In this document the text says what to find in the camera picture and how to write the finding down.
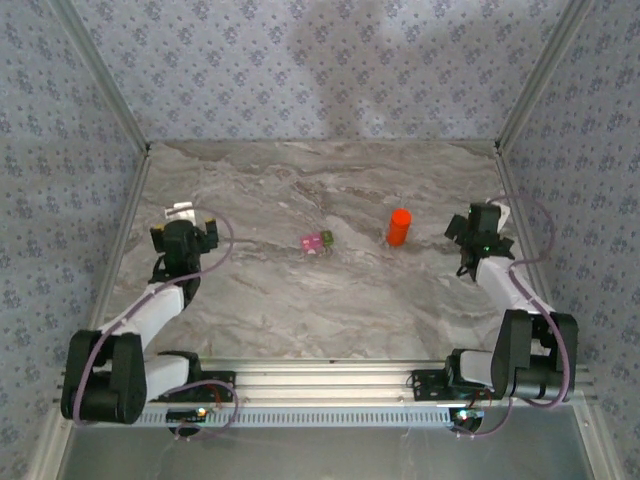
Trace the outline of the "pink green pill organizer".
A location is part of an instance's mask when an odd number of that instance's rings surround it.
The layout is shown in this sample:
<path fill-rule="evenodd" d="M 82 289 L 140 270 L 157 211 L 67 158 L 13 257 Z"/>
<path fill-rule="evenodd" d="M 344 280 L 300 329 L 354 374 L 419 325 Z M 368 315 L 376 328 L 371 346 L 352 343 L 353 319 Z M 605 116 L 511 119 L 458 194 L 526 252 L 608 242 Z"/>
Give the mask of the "pink green pill organizer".
<path fill-rule="evenodd" d="M 306 255 L 323 254 L 333 246 L 334 237 L 330 230 L 322 230 L 301 236 L 299 243 L 302 252 Z"/>

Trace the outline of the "grey metal sheet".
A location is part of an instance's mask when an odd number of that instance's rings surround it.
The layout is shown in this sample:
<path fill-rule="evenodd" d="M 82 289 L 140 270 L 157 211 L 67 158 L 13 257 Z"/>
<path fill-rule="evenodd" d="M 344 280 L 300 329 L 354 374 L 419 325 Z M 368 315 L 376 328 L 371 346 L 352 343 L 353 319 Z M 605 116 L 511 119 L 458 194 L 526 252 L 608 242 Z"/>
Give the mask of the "grey metal sheet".
<path fill-rule="evenodd" d="M 513 409 L 489 437 L 443 429 L 237 428 L 181 442 L 166 428 L 72 434 L 56 480 L 594 480 L 570 408 Z"/>

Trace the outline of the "aluminium side rail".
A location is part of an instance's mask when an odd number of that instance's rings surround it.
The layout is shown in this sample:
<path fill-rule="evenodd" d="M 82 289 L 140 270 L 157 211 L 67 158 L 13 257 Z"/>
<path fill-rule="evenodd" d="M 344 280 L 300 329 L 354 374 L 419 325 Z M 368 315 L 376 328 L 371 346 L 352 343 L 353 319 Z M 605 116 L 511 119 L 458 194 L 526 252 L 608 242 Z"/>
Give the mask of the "aluminium side rail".
<path fill-rule="evenodd" d="M 117 234 L 112 242 L 112 248 L 109 254 L 106 270 L 104 272 L 100 287 L 97 292 L 91 314 L 88 320 L 88 328 L 92 329 L 103 324 L 106 310 L 117 280 L 119 268 L 124 255 L 125 244 L 129 237 L 137 206 L 144 189 L 148 171 L 150 168 L 149 150 L 143 152 L 143 155 L 136 168 L 132 187 L 129 191 L 123 214 L 119 223 Z"/>
<path fill-rule="evenodd" d="M 522 253 L 522 257 L 515 260 L 507 268 L 507 275 L 524 304 L 530 307 L 534 314 L 542 315 L 546 320 L 550 320 L 553 307 L 549 304 L 550 287 L 542 266 L 550 259 L 555 246 L 557 228 L 551 213 L 538 200 L 519 191 L 504 155 L 499 151 L 496 152 L 496 155 L 498 173 L 504 192 L 492 200 L 492 203 L 497 202 L 511 208 L 511 221 L 518 235 Z M 541 250 L 537 248 L 533 238 L 532 227 L 529 225 L 527 217 L 528 208 L 540 213 L 544 220 L 543 225 L 548 227 L 549 237 Z"/>

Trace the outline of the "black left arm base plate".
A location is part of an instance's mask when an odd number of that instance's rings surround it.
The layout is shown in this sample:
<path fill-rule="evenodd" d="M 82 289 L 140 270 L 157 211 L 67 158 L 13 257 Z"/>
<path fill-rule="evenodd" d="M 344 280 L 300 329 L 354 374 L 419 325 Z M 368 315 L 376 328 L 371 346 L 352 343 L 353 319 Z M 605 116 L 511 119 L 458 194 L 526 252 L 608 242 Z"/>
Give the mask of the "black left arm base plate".
<path fill-rule="evenodd" d="M 204 371 L 202 373 L 202 380 L 216 380 L 221 381 L 235 387 L 236 373 L 234 371 Z M 164 394 L 153 402 L 164 403 L 232 403 L 232 393 L 224 387 L 218 385 L 204 385 L 193 387 L 181 392 Z"/>

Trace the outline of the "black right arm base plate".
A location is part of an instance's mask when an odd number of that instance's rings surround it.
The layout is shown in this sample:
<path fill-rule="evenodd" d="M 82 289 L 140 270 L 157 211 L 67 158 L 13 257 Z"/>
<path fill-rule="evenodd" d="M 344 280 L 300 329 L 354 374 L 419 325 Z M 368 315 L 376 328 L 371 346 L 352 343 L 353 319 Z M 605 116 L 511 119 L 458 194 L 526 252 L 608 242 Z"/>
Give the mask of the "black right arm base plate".
<path fill-rule="evenodd" d="M 491 385 L 465 380 L 460 374 L 446 369 L 413 370 L 409 376 L 409 385 L 415 401 L 468 401 L 485 390 L 494 392 Z"/>

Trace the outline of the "aluminium corner post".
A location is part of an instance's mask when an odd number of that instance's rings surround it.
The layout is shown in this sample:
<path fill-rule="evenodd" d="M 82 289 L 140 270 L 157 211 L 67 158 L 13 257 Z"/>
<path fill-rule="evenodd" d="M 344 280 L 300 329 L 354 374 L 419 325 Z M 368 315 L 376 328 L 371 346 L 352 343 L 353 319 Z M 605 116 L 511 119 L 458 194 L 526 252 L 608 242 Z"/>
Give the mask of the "aluminium corner post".
<path fill-rule="evenodd" d="M 148 142 L 72 0 L 47 0 L 124 134 L 142 154 Z"/>
<path fill-rule="evenodd" d="M 567 0 L 564 10 L 551 30 L 548 41 L 495 140 L 496 150 L 502 157 L 513 148 L 594 3 L 595 0 Z"/>

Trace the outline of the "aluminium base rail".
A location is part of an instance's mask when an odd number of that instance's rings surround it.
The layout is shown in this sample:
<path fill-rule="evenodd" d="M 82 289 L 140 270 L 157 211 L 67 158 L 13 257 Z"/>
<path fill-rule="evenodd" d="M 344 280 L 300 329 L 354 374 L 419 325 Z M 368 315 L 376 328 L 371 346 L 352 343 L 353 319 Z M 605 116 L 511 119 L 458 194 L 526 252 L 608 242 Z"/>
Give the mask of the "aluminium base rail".
<path fill-rule="evenodd" d="M 240 401 L 268 407 L 317 405 L 344 407 L 355 404 L 371 406 L 403 400 L 410 403 L 429 402 L 442 406 L 467 402 L 464 400 L 414 400 L 409 385 L 411 372 L 420 369 L 445 369 L 446 360 L 221 360 L 212 362 L 199 360 L 199 364 L 201 373 L 197 381 L 190 382 L 172 393 L 208 384 L 218 385 L 232 393 L 233 402 Z M 234 371 L 235 387 L 221 381 L 202 380 L 204 371 Z M 150 403 L 215 404 L 153 401 L 148 404 Z"/>

